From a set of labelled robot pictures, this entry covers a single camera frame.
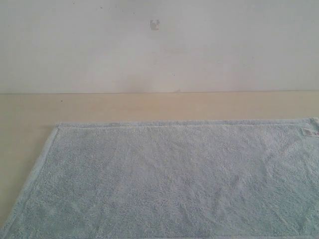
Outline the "light blue terry towel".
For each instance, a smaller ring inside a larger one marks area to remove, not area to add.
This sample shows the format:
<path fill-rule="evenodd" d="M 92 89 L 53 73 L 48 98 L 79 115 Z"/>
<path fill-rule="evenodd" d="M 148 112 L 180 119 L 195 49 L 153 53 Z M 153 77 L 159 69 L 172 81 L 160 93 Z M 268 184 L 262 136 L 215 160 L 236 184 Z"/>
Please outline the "light blue terry towel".
<path fill-rule="evenodd" d="M 3 239 L 316 239 L 319 120 L 59 123 Z"/>

